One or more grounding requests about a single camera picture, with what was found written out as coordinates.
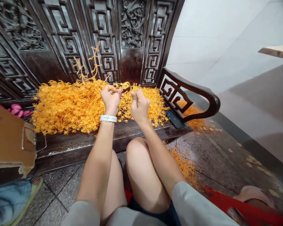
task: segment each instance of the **white wall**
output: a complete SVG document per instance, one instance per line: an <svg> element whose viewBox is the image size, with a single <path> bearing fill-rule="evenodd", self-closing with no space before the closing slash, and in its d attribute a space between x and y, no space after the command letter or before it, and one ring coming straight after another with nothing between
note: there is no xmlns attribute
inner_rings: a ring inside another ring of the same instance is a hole
<svg viewBox="0 0 283 226"><path fill-rule="evenodd" d="M220 111L283 162L283 0L186 0L167 68L209 87Z"/></svg>

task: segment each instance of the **thigh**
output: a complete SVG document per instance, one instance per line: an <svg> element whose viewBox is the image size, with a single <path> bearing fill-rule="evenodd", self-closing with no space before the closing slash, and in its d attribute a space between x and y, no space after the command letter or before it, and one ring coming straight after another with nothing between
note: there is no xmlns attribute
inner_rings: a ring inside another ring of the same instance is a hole
<svg viewBox="0 0 283 226"><path fill-rule="evenodd" d="M109 220L109 217L118 207L126 205L127 200L124 190L122 167L115 151L112 151L110 175L103 213L101 216L101 224L105 225Z"/></svg>
<svg viewBox="0 0 283 226"><path fill-rule="evenodd" d="M137 203L150 213L165 212L170 207L171 199L155 171L145 139L138 137L130 141L126 161Z"/></svg>

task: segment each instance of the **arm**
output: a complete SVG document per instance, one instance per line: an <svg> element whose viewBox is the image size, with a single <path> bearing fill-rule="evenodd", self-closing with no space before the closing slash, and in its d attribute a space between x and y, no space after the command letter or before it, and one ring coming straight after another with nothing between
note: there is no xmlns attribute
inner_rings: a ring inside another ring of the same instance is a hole
<svg viewBox="0 0 283 226"><path fill-rule="evenodd" d="M155 170L167 193L172 197L172 190L180 181L186 181L170 152L154 131L148 118L150 100L139 89L131 92L131 114L145 135Z"/></svg>
<svg viewBox="0 0 283 226"><path fill-rule="evenodd" d="M106 85L101 96L105 104L105 115L116 116L122 89L108 91L110 87ZM110 174L113 131L113 122L101 122L97 138L85 163L80 189L76 197L76 201L93 203L100 215Z"/></svg>

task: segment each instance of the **knee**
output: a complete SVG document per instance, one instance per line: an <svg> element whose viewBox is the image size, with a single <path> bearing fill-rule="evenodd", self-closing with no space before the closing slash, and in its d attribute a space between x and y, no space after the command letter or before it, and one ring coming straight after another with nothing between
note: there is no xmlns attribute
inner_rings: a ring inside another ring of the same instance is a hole
<svg viewBox="0 0 283 226"><path fill-rule="evenodd" d="M148 145L144 138L136 137L129 142L126 148L126 159L130 162L136 162L143 159L143 156L148 156Z"/></svg>
<svg viewBox="0 0 283 226"><path fill-rule="evenodd" d="M143 149L147 146L146 140L142 137L136 137L127 145L127 152L134 152L137 149Z"/></svg>

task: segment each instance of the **watch strap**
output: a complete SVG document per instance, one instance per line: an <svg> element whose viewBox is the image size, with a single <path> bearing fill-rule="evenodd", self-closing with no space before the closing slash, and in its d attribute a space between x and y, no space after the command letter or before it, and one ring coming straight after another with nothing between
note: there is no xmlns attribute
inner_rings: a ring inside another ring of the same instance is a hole
<svg viewBox="0 0 283 226"><path fill-rule="evenodd" d="M101 115L100 121L117 122L117 117L111 115Z"/></svg>

